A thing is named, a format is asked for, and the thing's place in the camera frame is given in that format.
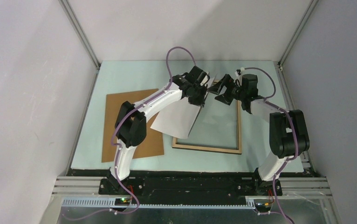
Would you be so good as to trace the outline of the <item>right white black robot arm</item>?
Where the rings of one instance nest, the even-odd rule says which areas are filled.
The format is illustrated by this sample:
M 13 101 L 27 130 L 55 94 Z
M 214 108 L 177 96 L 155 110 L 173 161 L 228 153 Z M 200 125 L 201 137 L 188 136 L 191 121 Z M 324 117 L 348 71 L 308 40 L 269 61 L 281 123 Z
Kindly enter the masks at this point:
M 269 102 L 258 93 L 258 77 L 245 74 L 233 79 L 226 74 L 222 80 L 208 88 L 215 99 L 226 105 L 237 100 L 247 113 L 258 116 L 269 124 L 269 147 L 271 152 L 255 174 L 252 189 L 258 195 L 266 194 L 269 181 L 279 178 L 285 166 L 310 147 L 304 113 L 301 110 L 286 110 Z

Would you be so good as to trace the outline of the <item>wooden picture frame with glass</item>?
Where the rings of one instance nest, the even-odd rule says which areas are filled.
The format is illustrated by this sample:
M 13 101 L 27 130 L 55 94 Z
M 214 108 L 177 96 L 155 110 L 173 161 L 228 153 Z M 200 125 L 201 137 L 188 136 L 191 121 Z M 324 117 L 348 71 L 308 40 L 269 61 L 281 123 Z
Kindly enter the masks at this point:
M 223 154 L 242 154 L 241 102 L 230 105 L 206 95 L 206 104 L 200 109 L 186 139 L 174 137 L 172 148 Z

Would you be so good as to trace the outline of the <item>landscape photo print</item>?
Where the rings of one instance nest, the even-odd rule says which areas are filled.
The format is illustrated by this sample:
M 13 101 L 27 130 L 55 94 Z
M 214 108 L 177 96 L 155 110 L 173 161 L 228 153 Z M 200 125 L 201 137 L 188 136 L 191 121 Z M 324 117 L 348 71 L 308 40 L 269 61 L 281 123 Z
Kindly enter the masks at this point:
M 184 81 L 200 84 L 203 72 L 175 75 L 171 82 L 145 100 L 146 117 L 156 115 L 151 129 L 176 138 L 188 138 L 201 107 L 189 104 L 188 98 L 182 98 L 182 84 Z

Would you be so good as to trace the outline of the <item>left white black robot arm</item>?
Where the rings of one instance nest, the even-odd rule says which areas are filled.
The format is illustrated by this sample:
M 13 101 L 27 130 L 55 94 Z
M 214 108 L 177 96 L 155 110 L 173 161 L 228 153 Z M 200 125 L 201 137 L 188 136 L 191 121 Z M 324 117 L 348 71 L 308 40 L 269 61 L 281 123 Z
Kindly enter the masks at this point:
M 114 176 L 110 188 L 116 194 L 128 189 L 126 178 L 130 174 L 130 163 L 137 146 L 146 138 L 147 122 L 162 109 L 184 98 L 191 105 L 204 106 L 209 80 L 208 72 L 193 66 L 189 72 L 170 76 L 169 82 L 150 96 L 135 103 L 122 103 L 113 133 L 116 140 L 111 141 L 117 149 L 110 169 Z

